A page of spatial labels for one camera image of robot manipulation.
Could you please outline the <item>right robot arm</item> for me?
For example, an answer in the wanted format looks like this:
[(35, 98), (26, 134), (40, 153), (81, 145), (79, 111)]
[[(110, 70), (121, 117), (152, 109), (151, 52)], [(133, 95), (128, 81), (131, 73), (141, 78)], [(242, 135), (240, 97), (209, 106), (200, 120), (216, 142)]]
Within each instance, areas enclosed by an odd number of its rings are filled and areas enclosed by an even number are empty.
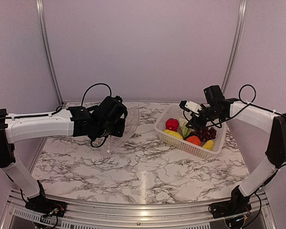
[(187, 127), (202, 130), (220, 127), (223, 123), (240, 124), (244, 130), (256, 130), (265, 143), (260, 146), (265, 153), (250, 175), (231, 193), (226, 209), (236, 214), (245, 206), (245, 200), (269, 183), (277, 172), (286, 166), (286, 113), (246, 102), (240, 97), (226, 98), (219, 85), (204, 89), (207, 104), (189, 100), (180, 102), (184, 112), (190, 114)]

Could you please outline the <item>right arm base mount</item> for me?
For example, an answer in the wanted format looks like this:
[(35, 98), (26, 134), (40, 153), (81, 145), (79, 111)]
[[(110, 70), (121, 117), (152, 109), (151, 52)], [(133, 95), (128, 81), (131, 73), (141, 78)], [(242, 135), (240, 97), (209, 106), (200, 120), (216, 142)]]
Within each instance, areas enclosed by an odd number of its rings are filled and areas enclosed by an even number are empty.
[(222, 218), (222, 217), (229, 217), (245, 212), (251, 211), (252, 207), (249, 202), (245, 202), (240, 205), (236, 205), (233, 207), (230, 201), (222, 201), (212, 203), (208, 207), (208, 211), (213, 215), (214, 219)]

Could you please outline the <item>orange tangerine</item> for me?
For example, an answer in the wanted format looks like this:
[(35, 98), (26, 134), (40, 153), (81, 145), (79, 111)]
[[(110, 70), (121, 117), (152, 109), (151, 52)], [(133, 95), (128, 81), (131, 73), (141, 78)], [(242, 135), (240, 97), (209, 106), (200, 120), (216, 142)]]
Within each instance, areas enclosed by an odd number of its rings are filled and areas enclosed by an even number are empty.
[(196, 146), (200, 146), (201, 145), (201, 140), (199, 139), (199, 137), (194, 136), (194, 135), (186, 138), (186, 141), (191, 143), (191, 144), (194, 144)]

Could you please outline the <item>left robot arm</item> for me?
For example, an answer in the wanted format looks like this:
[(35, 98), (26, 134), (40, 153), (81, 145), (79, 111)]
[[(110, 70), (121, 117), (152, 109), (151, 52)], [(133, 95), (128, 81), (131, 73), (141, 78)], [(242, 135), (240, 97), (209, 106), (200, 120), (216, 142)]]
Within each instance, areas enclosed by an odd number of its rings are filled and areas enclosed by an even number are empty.
[(28, 206), (47, 212), (51, 202), (40, 181), (15, 156), (14, 144), (49, 136), (87, 136), (92, 143), (98, 138), (122, 137), (127, 116), (127, 107), (119, 96), (107, 96), (99, 105), (89, 108), (70, 106), (52, 113), (21, 115), (0, 109), (0, 169), (26, 195)]

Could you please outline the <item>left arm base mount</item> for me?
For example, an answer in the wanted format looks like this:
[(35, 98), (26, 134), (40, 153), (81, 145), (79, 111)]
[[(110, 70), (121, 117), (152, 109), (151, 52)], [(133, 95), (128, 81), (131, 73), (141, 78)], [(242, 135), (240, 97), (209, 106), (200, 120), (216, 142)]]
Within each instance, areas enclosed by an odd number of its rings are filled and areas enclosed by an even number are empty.
[(42, 213), (45, 217), (49, 216), (63, 217), (65, 214), (66, 207), (67, 207), (66, 202), (53, 199), (47, 199), (47, 202), (43, 205), (43, 207), (34, 207), (32, 203), (25, 204), (26, 209)]

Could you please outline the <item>red bell pepper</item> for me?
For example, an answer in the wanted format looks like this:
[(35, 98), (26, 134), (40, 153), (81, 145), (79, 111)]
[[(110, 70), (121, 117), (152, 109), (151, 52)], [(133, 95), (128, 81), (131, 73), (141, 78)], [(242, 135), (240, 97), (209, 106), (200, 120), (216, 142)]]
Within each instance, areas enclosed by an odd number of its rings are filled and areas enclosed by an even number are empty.
[(174, 118), (170, 118), (166, 121), (165, 123), (165, 129), (170, 130), (170, 131), (177, 131), (179, 127), (179, 121)]

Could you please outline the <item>clear zip top bag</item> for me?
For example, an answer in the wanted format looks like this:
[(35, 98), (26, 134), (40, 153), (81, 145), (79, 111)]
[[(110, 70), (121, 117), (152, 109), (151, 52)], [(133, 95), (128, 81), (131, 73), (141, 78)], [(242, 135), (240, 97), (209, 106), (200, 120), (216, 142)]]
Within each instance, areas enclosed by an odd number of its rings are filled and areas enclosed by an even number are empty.
[(106, 142), (106, 154), (110, 154), (120, 148), (135, 133), (139, 124), (139, 102), (126, 102), (128, 116), (126, 117), (124, 133), (122, 137), (110, 136)]

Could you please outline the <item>yellow lemon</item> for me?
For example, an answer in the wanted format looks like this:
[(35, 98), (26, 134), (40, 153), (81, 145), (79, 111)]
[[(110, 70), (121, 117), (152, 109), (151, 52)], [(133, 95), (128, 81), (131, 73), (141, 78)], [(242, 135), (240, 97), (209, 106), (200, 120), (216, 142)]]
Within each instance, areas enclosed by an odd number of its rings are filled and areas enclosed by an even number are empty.
[(202, 148), (207, 149), (207, 150), (211, 150), (214, 147), (214, 141), (213, 140), (208, 140), (204, 143), (204, 145), (202, 146)]

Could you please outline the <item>white green cabbage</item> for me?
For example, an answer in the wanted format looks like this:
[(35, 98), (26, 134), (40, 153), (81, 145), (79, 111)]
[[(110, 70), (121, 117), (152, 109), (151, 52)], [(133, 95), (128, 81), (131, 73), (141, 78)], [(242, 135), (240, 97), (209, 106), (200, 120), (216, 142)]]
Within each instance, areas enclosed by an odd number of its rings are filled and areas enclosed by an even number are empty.
[(181, 134), (183, 139), (186, 139), (192, 133), (192, 129), (186, 126), (186, 124), (188, 123), (186, 119), (179, 118), (178, 122), (179, 122), (179, 127), (177, 129), (177, 132)]

